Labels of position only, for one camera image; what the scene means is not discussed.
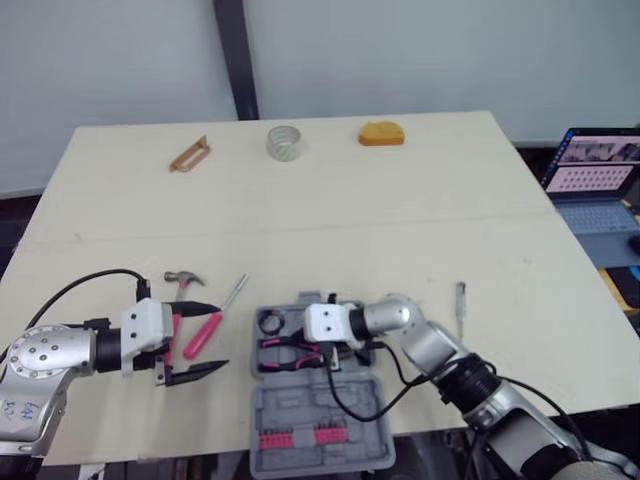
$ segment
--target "yellow sponge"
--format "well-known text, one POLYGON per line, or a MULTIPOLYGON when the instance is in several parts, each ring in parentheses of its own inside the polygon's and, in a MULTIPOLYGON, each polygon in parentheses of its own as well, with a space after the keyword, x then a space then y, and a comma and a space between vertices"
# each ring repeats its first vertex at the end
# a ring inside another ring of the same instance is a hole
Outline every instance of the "yellow sponge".
POLYGON ((394 122, 367 123, 360 129, 358 141, 367 147, 402 145, 404 143, 404 132, 402 127, 394 122))

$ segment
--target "metal frame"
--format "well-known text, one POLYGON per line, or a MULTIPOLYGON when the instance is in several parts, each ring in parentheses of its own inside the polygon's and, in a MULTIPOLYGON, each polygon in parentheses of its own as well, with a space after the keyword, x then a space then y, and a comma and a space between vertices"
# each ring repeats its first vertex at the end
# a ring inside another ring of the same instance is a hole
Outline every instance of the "metal frame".
POLYGON ((244 0, 213 0, 213 10, 238 120, 260 120, 244 0))

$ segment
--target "white table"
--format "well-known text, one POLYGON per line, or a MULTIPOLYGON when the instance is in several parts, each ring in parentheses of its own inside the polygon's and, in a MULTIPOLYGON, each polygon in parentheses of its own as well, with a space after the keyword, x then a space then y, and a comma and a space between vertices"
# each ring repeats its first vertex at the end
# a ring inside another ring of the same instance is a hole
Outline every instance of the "white table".
MULTIPOLYGON (((454 330, 454 284, 465 280, 465 343, 506 375, 569 412, 640 401, 635 333, 492 117, 385 118, 404 127, 405 146, 358 145, 371 117, 76 132, 0 284, 3 343, 57 289, 95 270, 138 270, 159 299, 175 295, 165 270, 205 277, 189 293, 203 301, 220 302, 244 272, 251 280, 200 358, 228 365, 168 389, 151 372, 76 381, 47 463, 247 448, 253 312, 294 302, 299 290, 366 302, 403 292, 454 330), (292 164, 264 151, 266 132, 281 123, 307 142, 292 164), (202 134, 212 155, 169 174, 169 161, 202 134)), ((132 302, 132 281, 105 278, 69 294, 45 322, 117 322, 132 302)), ((185 322, 181 338, 201 321, 185 322)), ((376 371, 391 398, 400 389, 391 362, 376 371)), ((390 422, 396 434, 463 425, 426 385, 390 422)))

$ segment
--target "white wall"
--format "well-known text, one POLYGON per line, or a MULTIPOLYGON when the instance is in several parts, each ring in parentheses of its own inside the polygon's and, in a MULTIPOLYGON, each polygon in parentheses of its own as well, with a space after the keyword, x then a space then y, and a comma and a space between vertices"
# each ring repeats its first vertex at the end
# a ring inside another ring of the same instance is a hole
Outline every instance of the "white wall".
POLYGON ((211 0, 0 0, 0 196, 78 125, 235 119, 211 0))
POLYGON ((640 121, 638 0, 247 0, 262 118, 488 109, 514 141, 640 121))

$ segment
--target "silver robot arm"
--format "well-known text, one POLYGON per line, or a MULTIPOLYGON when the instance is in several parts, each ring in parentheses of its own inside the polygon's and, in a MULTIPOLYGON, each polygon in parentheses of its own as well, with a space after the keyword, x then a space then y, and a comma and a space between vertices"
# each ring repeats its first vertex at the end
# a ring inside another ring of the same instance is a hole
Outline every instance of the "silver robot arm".
POLYGON ((365 307, 311 305, 304 331, 308 341, 345 341, 352 348, 377 335, 393 338, 420 372, 432 376, 443 401, 453 403, 483 435, 484 451, 502 473, 556 480, 587 478, 582 475, 596 470, 600 476, 592 478, 625 478, 621 472, 640 478, 640 470, 626 457, 591 443, 593 458, 604 462, 585 461, 584 446, 573 434, 549 420, 444 328, 426 320, 405 295, 390 294, 365 307))
POLYGON ((72 380, 134 370, 134 358, 173 336, 171 307, 146 298, 122 315, 122 330, 42 325, 10 346, 0 383, 0 455, 47 454, 72 380))

